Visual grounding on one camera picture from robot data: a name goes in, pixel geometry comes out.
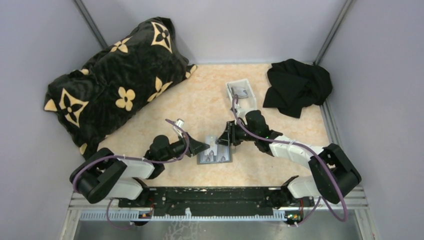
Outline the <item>white plastic card tray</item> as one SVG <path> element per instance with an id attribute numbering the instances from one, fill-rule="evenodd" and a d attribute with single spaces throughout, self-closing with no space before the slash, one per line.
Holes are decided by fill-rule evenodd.
<path id="1" fill-rule="evenodd" d="M 258 109 L 256 96 L 247 78 L 227 82 L 226 90 L 231 103 L 233 96 L 238 96 L 234 105 L 238 118 L 244 118 L 248 112 Z"/>

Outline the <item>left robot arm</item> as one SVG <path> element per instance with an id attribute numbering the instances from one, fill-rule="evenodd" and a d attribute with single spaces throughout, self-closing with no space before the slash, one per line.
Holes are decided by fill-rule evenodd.
<path id="1" fill-rule="evenodd" d="M 90 204 L 105 198 L 131 200 L 138 207 L 149 203 L 150 193 L 143 180 L 159 176 L 166 163 L 193 157 L 210 147 L 209 144 L 180 137 L 170 143 L 165 135 L 156 136 L 143 158 L 115 155 L 104 147 L 81 164 L 69 177 L 74 191 Z"/>

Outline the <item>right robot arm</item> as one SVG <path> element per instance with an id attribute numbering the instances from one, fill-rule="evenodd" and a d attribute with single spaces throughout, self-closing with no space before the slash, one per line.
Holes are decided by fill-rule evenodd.
<path id="1" fill-rule="evenodd" d="M 362 181 L 339 145 L 313 146 L 290 139 L 270 129 L 260 110 L 248 112 L 245 120 L 227 121 L 216 141 L 218 145 L 234 147 L 242 142 L 254 142 L 260 152 L 310 170 L 310 176 L 294 176 L 283 184 L 281 199 L 287 206 L 295 206 L 303 197 L 323 197 L 337 204 Z"/>

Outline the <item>silver grey card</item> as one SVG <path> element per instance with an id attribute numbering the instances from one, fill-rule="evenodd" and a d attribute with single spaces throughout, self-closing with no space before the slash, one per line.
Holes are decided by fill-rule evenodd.
<path id="1" fill-rule="evenodd" d="M 205 150 L 199 157 L 200 164 L 209 164 L 215 161 L 215 153 L 213 150 Z"/>

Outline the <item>grey card holder wallet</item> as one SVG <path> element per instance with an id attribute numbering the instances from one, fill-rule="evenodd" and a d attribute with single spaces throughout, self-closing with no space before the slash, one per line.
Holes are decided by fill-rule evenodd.
<path id="1" fill-rule="evenodd" d="M 231 163 L 232 154 L 229 146 L 216 145 L 208 148 L 197 155 L 198 165 L 226 164 Z"/>

